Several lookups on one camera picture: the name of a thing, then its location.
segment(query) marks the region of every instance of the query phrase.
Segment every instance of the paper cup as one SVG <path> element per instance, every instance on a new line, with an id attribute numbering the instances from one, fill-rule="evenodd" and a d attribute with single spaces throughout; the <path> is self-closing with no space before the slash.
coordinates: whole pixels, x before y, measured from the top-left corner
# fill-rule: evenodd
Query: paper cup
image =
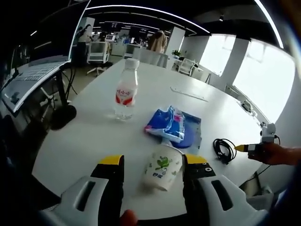
<path id="1" fill-rule="evenodd" d="M 146 166 L 143 183 L 168 191 L 182 166 L 182 155 L 172 146 L 159 145 Z"/>

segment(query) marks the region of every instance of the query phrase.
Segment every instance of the bottle cap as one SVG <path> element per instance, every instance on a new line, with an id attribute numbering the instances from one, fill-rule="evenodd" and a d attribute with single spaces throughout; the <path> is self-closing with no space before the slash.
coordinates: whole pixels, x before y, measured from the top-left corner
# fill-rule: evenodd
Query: bottle cap
<path id="1" fill-rule="evenodd" d="M 140 61 L 133 58 L 126 59 L 126 68 L 137 69 L 139 67 Z"/>

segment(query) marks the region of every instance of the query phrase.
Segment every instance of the window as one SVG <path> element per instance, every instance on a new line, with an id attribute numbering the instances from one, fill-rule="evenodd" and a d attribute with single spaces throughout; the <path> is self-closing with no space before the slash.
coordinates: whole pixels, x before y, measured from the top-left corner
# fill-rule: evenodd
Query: window
<path id="1" fill-rule="evenodd" d="M 291 93 L 295 63 L 284 51 L 258 40 L 249 43 L 233 85 L 270 122 L 276 122 Z"/>
<path id="2" fill-rule="evenodd" d="M 209 37 L 200 65 L 221 76 L 229 60 L 234 35 L 215 34 Z"/>

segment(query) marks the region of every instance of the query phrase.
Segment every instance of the ceiling light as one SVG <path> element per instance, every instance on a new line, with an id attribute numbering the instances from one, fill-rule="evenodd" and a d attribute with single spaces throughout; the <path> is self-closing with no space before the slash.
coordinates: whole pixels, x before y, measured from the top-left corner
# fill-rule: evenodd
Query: ceiling light
<path id="1" fill-rule="evenodd" d="M 33 32 L 30 36 L 33 36 L 37 31 Z"/>
<path id="2" fill-rule="evenodd" d="M 106 21 L 106 23 L 118 23 L 117 21 Z M 137 25 L 137 26 L 143 26 L 143 27 L 149 27 L 149 28 L 153 28 L 153 29 L 157 29 L 159 30 L 159 28 L 156 27 L 150 27 L 150 26 L 146 26 L 146 25 L 142 25 L 142 24 L 132 24 L 132 23 L 124 23 L 124 22 L 119 22 L 121 24 L 130 24 L 130 25 Z"/>
<path id="3" fill-rule="evenodd" d="M 162 11 L 162 10 L 158 10 L 158 9 L 154 9 L 154 8 L 148 8 L 148 7 L 143 7 L 143 6 L 129 6 L 129 5 L 107 5 L 107 6 L 95 6 L 95 7 L 90 7 L 90 8 L 87 8 L 87 10 L 89 9 L 95 9 L 95 8 L 106 8 L 106 7 L 130 7 L 130 8 L 142 8 L 142 9 L 148 9 L 148 10 L 152 10 L 152 11 L 156 11 L 156 12 L 159 12 L 159 13 L 164 13 L 164 14 L 167 14 L 167 15 L 170 15 L 170 16 L 174 16 L 178 19 L 181 19 L 183 21 L 186 21 L 192 25 L 195 25 L 196 27 L 202 29 L 203 31 L 207 32 L 207 33 L 210 33 L 209 31 L 207 31 L 205 28 L 195 24 L 194 22 L 191 22 L 187 19 L 184 19 L 180 16 L 177 16 L 177 15 L 174 15 L 174 14 L 171 14 L 171 13 L 168 13 L 168 12 L 165 12 L 165 11 Z"/>
<path id="4" fill-rule="evenodd" d="M 281 40 L 281 37 L 280 37 L 280 34 L 276 28 L 276 25 L 274 23 L 274 21 L 272 20 L 271 16 L 269 15 L 268 11 L 266 10 L 266 8 L 263 6 L 263 4 L 259 1 L 259 0 L 254 0 L 256 2 L 256 4 L 259 6 L 259 8 L 261 9 L 261 11 L 263 12 L 263 14 L 265 15 L 265 17 L 267 18 L 269 24 L 271 25 L 275 35 L 276 35 L 276 38 L 278 40 L 278 43 L 279 43 L 279 46 L 281 48 L 284 48 L 283 46 L 283 42 Z"/>

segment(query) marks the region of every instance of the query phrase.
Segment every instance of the bottle label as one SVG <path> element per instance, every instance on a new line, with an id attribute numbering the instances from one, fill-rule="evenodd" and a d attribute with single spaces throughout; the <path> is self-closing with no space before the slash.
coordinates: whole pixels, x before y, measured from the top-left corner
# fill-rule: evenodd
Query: bottle label
<path id="1" fill-rule="evenodd" d="M 120 105 L 134 106 L 137 89 L 117 88 L 116 102 Z"/>

